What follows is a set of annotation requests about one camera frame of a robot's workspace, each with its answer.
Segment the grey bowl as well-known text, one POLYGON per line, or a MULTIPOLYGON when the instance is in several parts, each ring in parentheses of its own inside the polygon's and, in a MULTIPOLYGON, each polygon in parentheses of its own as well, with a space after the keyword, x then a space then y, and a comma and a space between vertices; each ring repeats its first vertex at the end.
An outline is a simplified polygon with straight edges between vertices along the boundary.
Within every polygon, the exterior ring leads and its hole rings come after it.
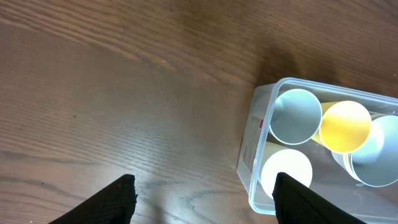
POLYGON ((397 116, 372 120, 368 140, 352 153, 351 169, 358 181, 370 187, 397 182, 397 116))

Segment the white cup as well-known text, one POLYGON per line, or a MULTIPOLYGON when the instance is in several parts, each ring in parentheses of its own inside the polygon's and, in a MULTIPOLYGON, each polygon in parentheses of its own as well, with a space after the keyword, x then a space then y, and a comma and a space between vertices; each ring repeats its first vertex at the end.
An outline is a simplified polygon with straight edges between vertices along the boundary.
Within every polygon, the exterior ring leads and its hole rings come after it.
POLYGON ((312 183, 312 165, 304 153, 267 141, 261 159, 259 182, 271 199, 279 172, 288 174, 306 187, 312 183))

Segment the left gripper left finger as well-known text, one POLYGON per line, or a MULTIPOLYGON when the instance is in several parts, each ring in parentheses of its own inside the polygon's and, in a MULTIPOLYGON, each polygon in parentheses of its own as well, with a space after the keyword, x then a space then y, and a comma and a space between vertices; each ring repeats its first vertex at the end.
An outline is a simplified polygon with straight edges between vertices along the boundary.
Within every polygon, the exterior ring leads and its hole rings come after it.
POLYGON ((135 177, 124 174, 50 224, 129 224, 136 209, 135 177))

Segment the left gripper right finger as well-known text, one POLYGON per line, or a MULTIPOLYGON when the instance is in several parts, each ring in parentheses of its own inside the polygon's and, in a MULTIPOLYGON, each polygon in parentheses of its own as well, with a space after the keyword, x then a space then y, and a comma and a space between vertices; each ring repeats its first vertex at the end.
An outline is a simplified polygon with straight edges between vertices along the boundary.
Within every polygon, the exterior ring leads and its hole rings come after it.
POLYGON ((277 174, 272 196, 279 224, 364 224, 285 172, 277 174))

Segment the grey cup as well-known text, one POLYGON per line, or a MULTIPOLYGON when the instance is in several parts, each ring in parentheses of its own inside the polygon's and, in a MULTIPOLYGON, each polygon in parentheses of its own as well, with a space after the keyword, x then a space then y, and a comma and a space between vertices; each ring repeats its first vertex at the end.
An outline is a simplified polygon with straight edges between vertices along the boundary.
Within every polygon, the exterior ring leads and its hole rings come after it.
POLYGON ((283 144, 299 145, 317 133, 322 116, 320 101, 310 91, 283 91, 276 98, 269 132, 283 144))

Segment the yellow cup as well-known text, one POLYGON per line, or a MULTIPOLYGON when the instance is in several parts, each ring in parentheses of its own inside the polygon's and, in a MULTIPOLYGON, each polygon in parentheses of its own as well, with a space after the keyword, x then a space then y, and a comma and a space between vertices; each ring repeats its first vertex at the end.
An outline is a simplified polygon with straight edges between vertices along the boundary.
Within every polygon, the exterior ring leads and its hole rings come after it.
POLYGON ((357 151, 370 137, 372 118, 369 111, 355 101, 321 104, 322 121, 312 140, 331 152, 347 154, 357 151))

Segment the white bowl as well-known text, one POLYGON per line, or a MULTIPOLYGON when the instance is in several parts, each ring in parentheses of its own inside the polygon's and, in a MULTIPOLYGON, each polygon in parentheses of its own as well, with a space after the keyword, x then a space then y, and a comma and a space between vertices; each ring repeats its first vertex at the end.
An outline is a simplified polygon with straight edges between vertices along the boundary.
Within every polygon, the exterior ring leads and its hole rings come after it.
POLYGON ((340 154, 336 152, 331 153, 332 157, 334 160, 344 169, 347 170, 346 168, 346 159, 348 158, 348 154, 340 154))

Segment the clear plastic container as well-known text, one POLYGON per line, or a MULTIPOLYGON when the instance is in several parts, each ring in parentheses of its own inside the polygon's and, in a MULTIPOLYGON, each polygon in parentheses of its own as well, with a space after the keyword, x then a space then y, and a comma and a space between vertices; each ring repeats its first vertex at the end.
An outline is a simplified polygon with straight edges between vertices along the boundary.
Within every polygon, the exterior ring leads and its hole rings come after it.
POLYGON ((274 215, 274 199, 269 198, 259 182, 261 159, 266 142, 272 142, 304 153, 313 169, 309 188, 321 197, 366 223, 397 222, 397 182, 385 187, 370 187, 354 179, 332 157, 331 151, 312 139, 288 145, 276 140, 269 125, 278 95, 301 88, 313 93, 320 104, 355 101, 372 114, 397 116, 397 100, 388 96, 329 85, 325 83, 284 78, 270 85, 257 87, 238 161, 238 175, 249 195, 252 209, 261 214, 274 215))

